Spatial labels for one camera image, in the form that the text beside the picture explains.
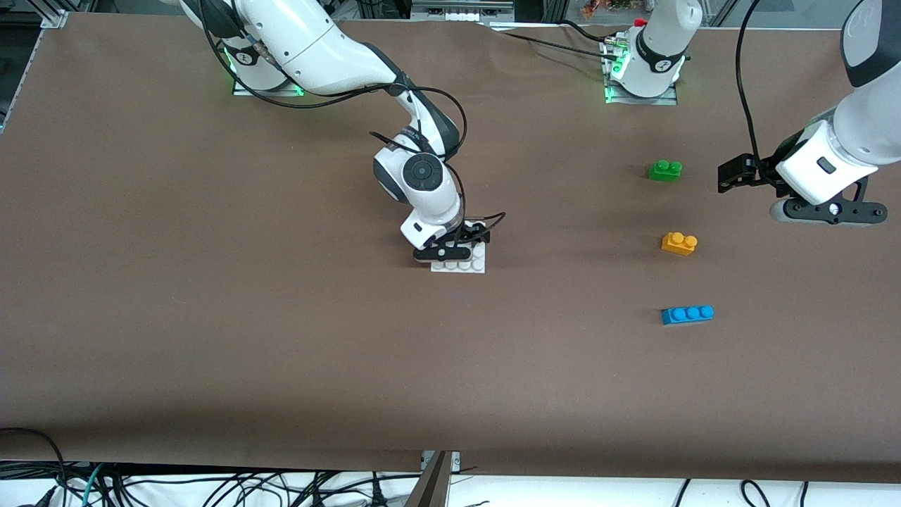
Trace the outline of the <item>white studded base plate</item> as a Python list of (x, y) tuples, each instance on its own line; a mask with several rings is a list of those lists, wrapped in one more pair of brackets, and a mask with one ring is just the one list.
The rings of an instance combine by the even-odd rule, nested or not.
[(431, 262), (431, 273), (483, 274), (486, 270), (487, 243), (460, 243), (458, 247), (469, 250), (467, 259), (446, 258), (440, 262)]

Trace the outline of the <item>blue toy block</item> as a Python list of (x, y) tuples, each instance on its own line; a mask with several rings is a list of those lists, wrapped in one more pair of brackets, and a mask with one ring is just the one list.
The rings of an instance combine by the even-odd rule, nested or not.
[(692, 325), (711, 321), (714, 316), (715, 310), (709, 305), (664, 308), (662, 311), (662, 324)]

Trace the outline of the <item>brown table cover sheet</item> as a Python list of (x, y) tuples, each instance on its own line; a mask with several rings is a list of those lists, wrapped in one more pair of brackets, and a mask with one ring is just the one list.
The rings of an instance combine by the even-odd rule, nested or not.
[(875, 227), (718, 194), (748, 146), (731, 31), (640, 107), (481, 25), (342, 29), (463, 103), (467, 207), (506, 212), (486, 272), (412, 259), (372, 174), (392, 97), (232, 96), (190, 20), (77, 14), (0, 135), (0, 426), (70, 460), (901, 482), (901, 164)]

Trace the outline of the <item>white power strip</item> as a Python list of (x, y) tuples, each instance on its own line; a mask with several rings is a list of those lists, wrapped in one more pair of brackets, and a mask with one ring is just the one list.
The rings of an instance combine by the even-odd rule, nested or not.
[(513, 23), (514, 0), (411, 0), (411, 20)]

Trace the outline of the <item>dark metal post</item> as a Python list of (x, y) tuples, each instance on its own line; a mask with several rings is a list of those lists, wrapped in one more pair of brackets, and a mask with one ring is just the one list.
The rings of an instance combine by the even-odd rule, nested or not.
[(426, 470), (422, 471), (403, 507), (446, 507), (453, 475), (449, 455), (450, 451), (437, 451)]

